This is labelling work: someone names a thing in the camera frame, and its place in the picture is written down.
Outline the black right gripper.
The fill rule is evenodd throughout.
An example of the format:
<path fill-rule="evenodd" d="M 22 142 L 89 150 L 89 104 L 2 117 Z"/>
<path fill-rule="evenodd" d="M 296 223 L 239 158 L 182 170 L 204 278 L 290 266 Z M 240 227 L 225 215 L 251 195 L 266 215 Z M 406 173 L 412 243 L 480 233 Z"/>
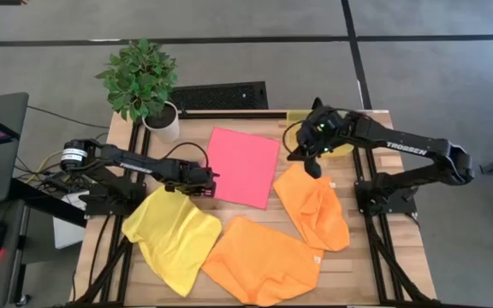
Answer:
<path fill-rule="evenodd" d="M 319 106 L 313 109 L 304 119 L 288 126 L 288 137 L 294 131 L 296 147 L 288 147 L 289 161 L 304 161 L 305 171 L 314 178 L 322 176 L 317 158 L 346 156 L 353 151 L 353 146 L 339 141 L 339 125 L 343 124 L 348 110 L 330 106 Z"/>

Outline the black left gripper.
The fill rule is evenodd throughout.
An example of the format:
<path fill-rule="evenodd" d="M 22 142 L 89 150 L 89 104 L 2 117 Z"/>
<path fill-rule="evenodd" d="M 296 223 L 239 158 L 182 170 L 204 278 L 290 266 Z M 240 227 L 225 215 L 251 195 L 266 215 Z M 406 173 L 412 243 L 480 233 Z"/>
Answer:
<path fill-rule="evenodd" d="M 164 176 L 164 190 L 169 193 L 176 191 L 187 196 L 204 196 L 213 198 L 216 192 L 214 173 L 211 167 L 202 167 L 199 163 L 180 159 L 170 159 L 170 172 Z"/>

